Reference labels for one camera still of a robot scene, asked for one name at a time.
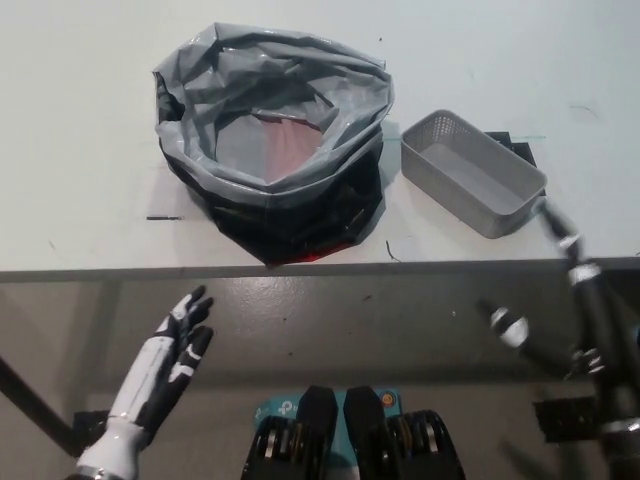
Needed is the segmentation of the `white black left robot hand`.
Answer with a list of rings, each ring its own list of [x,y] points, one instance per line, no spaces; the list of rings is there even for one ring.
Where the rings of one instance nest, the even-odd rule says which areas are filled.
[[[109,416],[144,430],[152,439],[178,403],[214,335],[204,324],[213,299],[198,286],[167,314],[132,363]]]

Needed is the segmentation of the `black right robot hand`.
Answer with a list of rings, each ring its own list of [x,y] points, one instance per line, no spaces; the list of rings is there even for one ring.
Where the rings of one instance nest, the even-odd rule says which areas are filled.
[[[578,341],[561,354],[536,338],[529,321],[507,307],[481,298],[476,308],[499,340],[543,371],[593,381],[600,429],[613,434],[639,431],[639,348],[621,318],[600,265],[582,253],[581,234],[550,204],[537,213],[565,258],[570,293],[578,316]]]

